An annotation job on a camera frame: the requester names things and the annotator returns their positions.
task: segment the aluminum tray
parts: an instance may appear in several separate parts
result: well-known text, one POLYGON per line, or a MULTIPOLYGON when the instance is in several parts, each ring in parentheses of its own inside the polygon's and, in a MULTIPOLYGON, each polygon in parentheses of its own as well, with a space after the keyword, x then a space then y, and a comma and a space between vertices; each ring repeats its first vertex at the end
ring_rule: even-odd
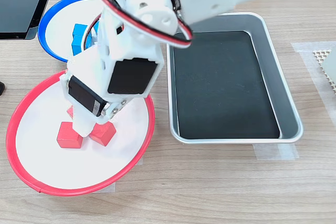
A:
POLYGON ((169 118, 172 135, 185 144, 293 143, 303 135, 303 126, 271 42, 265 21, 254 13, 228 13, 194 24, 195 33, 244 31, 250 38, 259 63, 268 99, 279 129, 278 138, 188 139, 180 135, 176 96, 174 48, 167 47, 169 118))

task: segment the black mat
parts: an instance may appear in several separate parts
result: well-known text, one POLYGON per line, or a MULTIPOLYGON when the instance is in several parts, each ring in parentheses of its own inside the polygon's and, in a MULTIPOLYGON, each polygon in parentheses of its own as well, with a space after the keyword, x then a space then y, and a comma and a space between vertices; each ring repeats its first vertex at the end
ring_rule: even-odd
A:
POLYGON ((247 33, 197 33, 174 61, 181 137, 279 138, 247 33))

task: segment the blue plate rim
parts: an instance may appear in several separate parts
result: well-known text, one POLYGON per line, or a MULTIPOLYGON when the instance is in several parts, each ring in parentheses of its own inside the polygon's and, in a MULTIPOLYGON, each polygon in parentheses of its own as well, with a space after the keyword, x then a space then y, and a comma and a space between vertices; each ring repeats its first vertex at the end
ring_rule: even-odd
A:
POLYGON ((45 50, 45 52, 47 52, 48 54, 50 54, 51 56, 53 56, 55 59, 58 59, 60 61, 63 62, 68 62, 67 59, 64 59, 60 56, 58 56, 57 54, 55 54, 48 46, 47 41, 46 41, 46 29, 47 26, 49 24, 49 22, 51 21, 51 19, 60 11, 62 10, 64 7, 78 2, 81 0, 61 0, 59 2, 57 2, 55 5, 53 5, 43 16, 42 20, 40 21, 40 24, 38 26, 38 31, 37 31, 37 36, 38 36, 38 40, 41 44, 41 46, 43 47, 43 49, 45 50))

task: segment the red wire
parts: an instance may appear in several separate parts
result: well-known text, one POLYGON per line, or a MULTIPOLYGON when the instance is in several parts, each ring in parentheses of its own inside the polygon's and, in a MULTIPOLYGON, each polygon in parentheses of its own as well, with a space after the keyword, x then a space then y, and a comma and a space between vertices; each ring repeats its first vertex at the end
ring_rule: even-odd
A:
MULTIPOLYGON (((154 28, 151 28, 150 26, 148 26, 147 24, 143 23, 140 20, 136 20, 134 17, 132 17, 130 14, 126 13, 124 10, 121 9, 121 7, 118 5, 118 3, 114 4, 111 3, 111 1, 109 0, 102 0, 117 16, 121 17, 122 19, 126 20, 127 22, 129 22, 130 24, 132 24, 133 26, 141 29, 142 31, 145 31, 149 34, 151 34, 152 36, 161 38, 163 40, 167 40, 179 45, 183 45, 183 46, 188 46, 191 44, 191 39, 188 40, 183 40, 183 39, 179 39, 177 37, 171 36, 169 34, 165 34, 159 30, 156 30, 154 28)), ((191 29, 185 24, 183 23, 183 21, 178 18, 178 23, 179 25, 182 27, 182 29, 187 32, 187 35, 189 38, 192 38, 193 34, 191 29)))
POLYGON ((85 39, 84 39, 84 49, 86 48, 86 41, 88 40, 89 34, 91 32, 91 30, 93 29, 93 27, 95 26, 95 24, 98 22, 98 20, 100 19, 101 14, 99 14, 91 23, 91 25, 89 26, 89 29, 87 31, 87 33, 85 34, 85 39))

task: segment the red plate rim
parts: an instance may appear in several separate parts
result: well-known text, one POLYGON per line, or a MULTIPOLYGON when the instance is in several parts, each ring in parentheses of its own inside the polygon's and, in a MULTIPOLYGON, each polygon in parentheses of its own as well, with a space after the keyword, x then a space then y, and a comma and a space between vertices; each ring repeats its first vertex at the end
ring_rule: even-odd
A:
POLYGON ((125 166, 121 171, 119 171, 117 174, 113 175, 109 179, 106 179, 103 182, 100 182, 98 184, 95 184, 93 186, 84 187, 84 188, 78 188, 78 189, 61 189, 56 188, 52 186, 48 186, 38 180, 36 180, 33 176, 31 176, 22 166, 17 152, 16 152, 16 133, 17 129, 19 127, 20 121, 25 114, 28 107, 31 105, 31 103, 47 88, 49 88, 51 85, 55 84, 59 81, 59 77, 65 73, 65 71, 62 71, 60 73, 57 73, 48 79, 41 82, 39 85, 37 85, 35 88, 33 88, 19 103, 19 105, 16 107, 7 128, 7 134, 6 134, 6 151, 7 151, 7 157, 9 160, 9 163, 16 173, 16 175, 29 187, 32 189, 38 191, 39 193, 45 193, 49 195, 55 195, 55 196, 79 196, 84 194, 89 194, 94 191, 103 189, 114 182, 116 182, 118 179, 123 177, 127 172, 129 172, 141 159, 143 154, 145 153, 147 147, 149 146, 149 143, 151 142, 151 138, 154 133, 154 125, 155 125, 155 111, 154 111, 154 104, 153 101, 148 95, 147 98, 145 98, 145 102, 148 109, 148 115, 149 115, 149 124, 148 124, 148 130, 145 137, 145 140, 136 154, 136 156, 132 159, 132 161, 125 166))

